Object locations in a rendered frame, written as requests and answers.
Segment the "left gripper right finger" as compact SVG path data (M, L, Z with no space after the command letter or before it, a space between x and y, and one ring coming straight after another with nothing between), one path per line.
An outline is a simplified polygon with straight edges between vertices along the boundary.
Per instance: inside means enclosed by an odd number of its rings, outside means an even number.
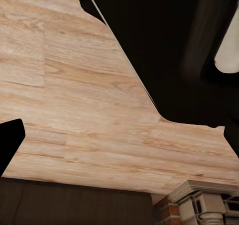
M232 118L227 120L224 137L239 157L239 120Z

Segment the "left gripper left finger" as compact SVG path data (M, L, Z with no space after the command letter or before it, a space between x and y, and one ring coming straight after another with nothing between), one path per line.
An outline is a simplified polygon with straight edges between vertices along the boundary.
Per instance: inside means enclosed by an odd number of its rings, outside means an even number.
M20 118L0 124L0 177L25 138Z

